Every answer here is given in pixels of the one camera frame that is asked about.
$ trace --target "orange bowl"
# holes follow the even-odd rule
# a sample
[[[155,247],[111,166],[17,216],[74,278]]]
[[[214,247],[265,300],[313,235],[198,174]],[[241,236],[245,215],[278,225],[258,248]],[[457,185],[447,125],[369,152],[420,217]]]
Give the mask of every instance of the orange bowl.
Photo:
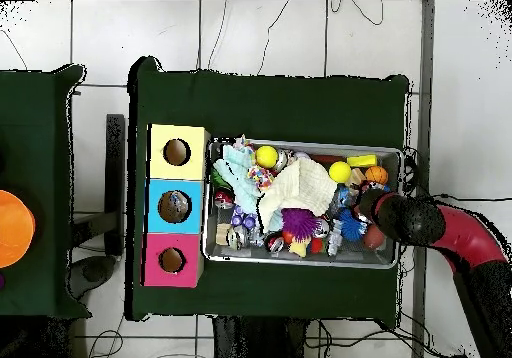
[[[0,268],[25,255],[36,229],[34,216],[12,193],[0,190]]]

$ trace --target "yellow ball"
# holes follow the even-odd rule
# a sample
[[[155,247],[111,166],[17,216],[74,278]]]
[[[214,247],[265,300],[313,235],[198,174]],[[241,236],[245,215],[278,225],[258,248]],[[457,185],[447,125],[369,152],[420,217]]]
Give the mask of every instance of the yellow ball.
[[[345,183],[350,178],[350,171],[350,165],[338,161],[329,168],[329,176],[337,183]]]
[[[262,146],[256,150],[256,162],[263,168],[272,168],[277,163],[278,154],[272,146]]]

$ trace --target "dark green tabletop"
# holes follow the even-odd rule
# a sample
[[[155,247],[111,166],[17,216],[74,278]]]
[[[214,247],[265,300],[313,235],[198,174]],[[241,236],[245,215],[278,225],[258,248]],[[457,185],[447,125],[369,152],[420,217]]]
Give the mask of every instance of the dark green tabletop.
[[[244,133],[253,139],[401,149],[405,77],[162,72],[152,57],[139,59],[129,77],[129,155],[132,163],[135,159],[130,165],[129,156],[129,166],[135,170],[129,172],[128,209],[134,213],[128,229],[134,228],[138,252],[130,250],[127,259],[133,289],[128,287],[126,303],[135,318],[147,313],[357,317],[394,325],[396,266],[379,270],[206,260],[198,286],[180,289],[140,286],[139,265],[148,123],[203,126],[215,137]]]
[[[66,286],[71,218],[68,94],[83,67],[53,73],[0,71],[0,189],[32,211],[36,233],[25,256],[0,269],[1,315],[88,317]]]

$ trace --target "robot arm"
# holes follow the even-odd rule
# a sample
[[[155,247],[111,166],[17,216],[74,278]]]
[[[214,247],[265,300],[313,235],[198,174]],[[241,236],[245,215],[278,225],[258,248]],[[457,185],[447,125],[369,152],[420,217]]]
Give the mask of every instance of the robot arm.
[[[360,212],[388,237],[448,260],[481,358],[512,358],[512,271],[475,217],[447,205],[369,189]]]

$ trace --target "plastic bin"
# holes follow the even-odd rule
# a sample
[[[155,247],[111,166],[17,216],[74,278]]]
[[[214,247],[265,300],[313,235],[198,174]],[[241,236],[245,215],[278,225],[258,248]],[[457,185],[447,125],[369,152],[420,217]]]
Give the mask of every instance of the plastic bin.
[[[357,155],[375,154],[378,165],[384,167],[388,174],[388,186],[392,191],[402,193],[402,182],[404,178],[404,155],[399,149],[374,148],[361,146],[327,145],[317,143],[301,142],[274,142],[265,140],[250,140],[257,148],[262,145],[271,145],[275,148],[290,149],[293,151],[306,152],[309,155],[335,155],[350,157]],[[219,157],[220,146],[223,142],[213,141],[209,145],[210,162]],[[213,204],[213,187],[209,182],[206,185],[204,211],[204,229],[202,233],[202,252],[213,261],[247,262],[247,263],[268,263],[268,264],[296,264],[313,266],[332,267],[357,267],[369,269],[388,269],[398,261],[398,246],[389,238],[377,250],[368,250],[363,247],[362,242],[350,242],[343,240],[336,256],[330,257],[327,253],[308,254],[305,258],[288,251],[281,251],[276,254],[268,252],[264,247],[247,247],[235,251],[228,246],[216,244],[217,223],[219,216],[225,218],[223,211]]]

